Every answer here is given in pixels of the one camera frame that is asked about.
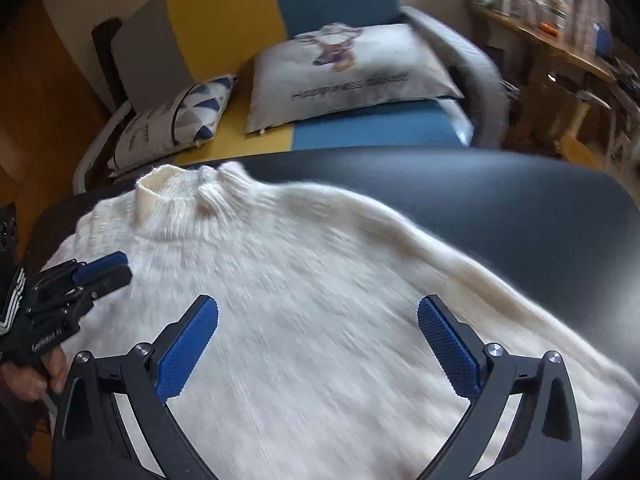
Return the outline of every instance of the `white pillow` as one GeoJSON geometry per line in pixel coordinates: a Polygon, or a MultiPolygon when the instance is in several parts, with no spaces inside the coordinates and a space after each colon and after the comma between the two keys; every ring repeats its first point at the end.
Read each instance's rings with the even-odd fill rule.
{"type": "Polygon", "coordinates": [[[444,96],[463,97],[431,47],[409,25],[351,28],[332,23],[260,53],[246,130],[444,96]]]}
{"type": "Polygon", "coordinates": [[[187,88],[171,103],[136,115],[120,136],[107,166],[119,176],[216,135],[236,76],[227,74],[187,88]]]}

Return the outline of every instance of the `human hand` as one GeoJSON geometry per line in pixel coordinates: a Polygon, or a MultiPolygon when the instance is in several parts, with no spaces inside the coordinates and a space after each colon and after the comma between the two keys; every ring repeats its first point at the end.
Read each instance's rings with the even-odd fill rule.
{"type": "MultiPolygon", "coordinates": [[[[66,382],[66,355],[56,346],[50,353],[43,355],[42,362],[51,375],[50,386],[56,393],[62,393],[66,382]]],[[[18,399],[33,402],[42,398],[47,389],[47,381],[33,367],[18,368],[12,362],[6,362],[0,368],[2,378],[18,399]]]]}

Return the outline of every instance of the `turtleneck collar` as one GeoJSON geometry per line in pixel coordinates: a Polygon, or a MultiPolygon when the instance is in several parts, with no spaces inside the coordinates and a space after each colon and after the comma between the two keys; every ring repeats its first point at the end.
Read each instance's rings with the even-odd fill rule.
{"type": "Polygon", "coordinates": [[[136,182],[133,225],[149,238],[207,238],[220,222],[238,218],[261,187],[267,185],[253,180],[238,162],[218,170],[160,166],[136,182]]]}

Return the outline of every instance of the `metal bolt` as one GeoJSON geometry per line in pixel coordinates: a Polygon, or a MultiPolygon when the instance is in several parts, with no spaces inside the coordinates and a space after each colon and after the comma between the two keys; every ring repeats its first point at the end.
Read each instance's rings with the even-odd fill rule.
{"type": "Polygon", "coordinates": [[[552,363],[561,363],[562,362],[562,356],[558,352],[556,352],[555,350],[552,350],[551,352],[547,352],[546,353],[546,357],[552,363]]]}
{"type": "Polygon", "coordinates": [[[489,343],[486,346],[486,351],[489,352],[489,355],[494,357],[500,357],[504,354],[504,348],[502,348],[498,343],[489,343]]]}
{"type": "Polygon", "coordinates": [[[138,343],[134,348],[140,355],[147,355],[151,350],[151,345],[149,343],[138,343]]]}
{"type": "Polygon", "coordinates": [[[89,357],[91,357],[91,354],[89,354],[89,352],[82,351],[76,356],[76,363],[83,364],[89,360],[89,357]]]}

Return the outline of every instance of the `dark tabletop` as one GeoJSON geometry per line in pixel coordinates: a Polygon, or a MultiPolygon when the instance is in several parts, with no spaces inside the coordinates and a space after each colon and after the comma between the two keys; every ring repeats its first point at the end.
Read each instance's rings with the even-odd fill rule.
{"type": "MultiPolygon", "coordinates": [[[[611,177],[547,158],[475,149],[342,148],[241,160],[258,180],[327,182],[401,211],[640,379],[640,212],[611,177]]],[[[29,269],[43,266],[98,200],[133,184],[49,207],[31,236],[29,269]]]]}

